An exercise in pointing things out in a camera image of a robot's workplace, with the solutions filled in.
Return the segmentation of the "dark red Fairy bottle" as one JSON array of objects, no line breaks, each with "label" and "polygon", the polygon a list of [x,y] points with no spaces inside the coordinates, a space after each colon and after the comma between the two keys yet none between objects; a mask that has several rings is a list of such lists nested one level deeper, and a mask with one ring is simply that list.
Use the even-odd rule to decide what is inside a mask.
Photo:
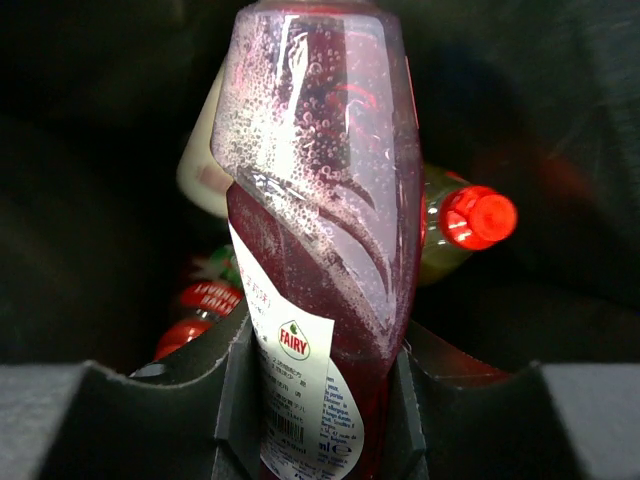
[{"label": "dark red Fairy bottle", "polygon": [[374,479],[422,248],[399,20],[370,1],[236,16],[211,150],[256,337],[268,479]]}]

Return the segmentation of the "small red-cap bottle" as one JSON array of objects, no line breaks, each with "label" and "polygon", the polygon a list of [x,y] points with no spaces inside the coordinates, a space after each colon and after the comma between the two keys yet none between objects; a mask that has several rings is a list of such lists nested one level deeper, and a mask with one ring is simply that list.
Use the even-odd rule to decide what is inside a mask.
[{"label": "small red-cap bottle", "polygon": [[186,261],[169,308],[170,325],[160,337],[154,360],[160,360],[228,317],[244,299],[231,244],[192,255]]}]

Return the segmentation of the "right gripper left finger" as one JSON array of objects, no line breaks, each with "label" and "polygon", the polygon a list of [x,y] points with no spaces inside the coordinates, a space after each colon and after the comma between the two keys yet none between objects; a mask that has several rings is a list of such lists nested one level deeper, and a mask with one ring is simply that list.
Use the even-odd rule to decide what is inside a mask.
[{"label": "right gripper left finger", "polygon": [[5,479],[255,479],[248,309],[134,375],[92,361],[1,369]]}]

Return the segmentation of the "beige pump bottle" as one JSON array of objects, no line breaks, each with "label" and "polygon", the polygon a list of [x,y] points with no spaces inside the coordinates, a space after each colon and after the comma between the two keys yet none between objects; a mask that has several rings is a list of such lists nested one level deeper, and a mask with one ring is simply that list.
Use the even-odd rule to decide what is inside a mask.
[{"label": "beige pump bottle", "polygon": [[210,143],[225,63],[217,72],[176,171],[182,194],[202,210],[223,219],[228,217],[226,192],[233,180],[214,159]]}]

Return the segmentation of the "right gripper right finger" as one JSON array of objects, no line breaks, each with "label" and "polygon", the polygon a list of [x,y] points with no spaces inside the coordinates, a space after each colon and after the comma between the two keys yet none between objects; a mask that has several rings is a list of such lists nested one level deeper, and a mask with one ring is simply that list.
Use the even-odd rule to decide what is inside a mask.
[{"label": "right gripper right finger", "polygon": [[636,479],[639,367],[508,374],[410,323],[389,413],[392,479]]}]

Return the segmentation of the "yellow red-cap detergent bottle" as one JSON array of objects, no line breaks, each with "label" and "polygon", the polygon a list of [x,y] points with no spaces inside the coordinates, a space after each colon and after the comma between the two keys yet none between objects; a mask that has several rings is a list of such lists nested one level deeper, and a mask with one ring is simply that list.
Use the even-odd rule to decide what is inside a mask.
[{"label": "yellow red-cap detergent bottle", "polygon": [[417,284],[432,285],[474,253],[508,238],[518,213],[505,195],[431,164],[424,166],[423,249]]}]

